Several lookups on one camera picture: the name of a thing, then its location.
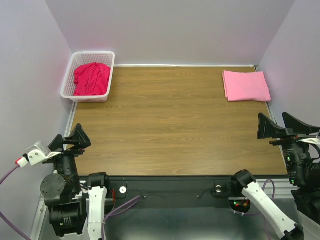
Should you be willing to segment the magenta red t-shirt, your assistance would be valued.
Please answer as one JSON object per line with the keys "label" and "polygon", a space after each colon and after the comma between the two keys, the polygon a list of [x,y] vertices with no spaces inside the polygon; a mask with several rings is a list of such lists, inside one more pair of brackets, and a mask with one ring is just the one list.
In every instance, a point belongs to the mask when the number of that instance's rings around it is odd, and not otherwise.
{"label": "magenta red t-shirt", "polygon": [[107,93],[111,68],[103,63],[92,62],[75,69],[74,96],[101,96]]}

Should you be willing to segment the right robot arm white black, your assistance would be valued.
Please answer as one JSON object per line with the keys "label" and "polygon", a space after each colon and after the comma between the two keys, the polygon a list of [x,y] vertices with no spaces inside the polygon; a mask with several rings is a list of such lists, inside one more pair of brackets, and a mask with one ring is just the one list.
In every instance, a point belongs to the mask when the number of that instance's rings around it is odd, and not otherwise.
{"label": "right robot arm white black", "polygon": [[288,207],[279,204],[276,193],[268,194],[265,186],[248,171],[231,177],[230,189],[243,196],[258,210],[266,226],[273,228],[280,240],[318,240],[320,238],[320,158],[310,148],[320,151],[320,128],[307,124],[287,112],[282,113],[284,127],[263,113],[258,114],[257,139],[270,139],[280,147],[289,183],[294,187]]}

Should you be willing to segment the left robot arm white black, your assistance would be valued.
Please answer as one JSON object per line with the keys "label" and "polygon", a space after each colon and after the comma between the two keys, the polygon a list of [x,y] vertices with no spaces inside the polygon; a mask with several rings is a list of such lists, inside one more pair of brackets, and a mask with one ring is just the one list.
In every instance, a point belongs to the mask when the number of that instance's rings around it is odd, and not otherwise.
{"label": "left robot arm white black", "polygon": [[40,192],[49,211],[49,223],[62,240],[105,238],[105,202],[111,193],[106,172],[88,175],[81,184],[76,158],[92,145],[81,124],[68,137],[57,135],[49,145],[53,173],[41,182]]}

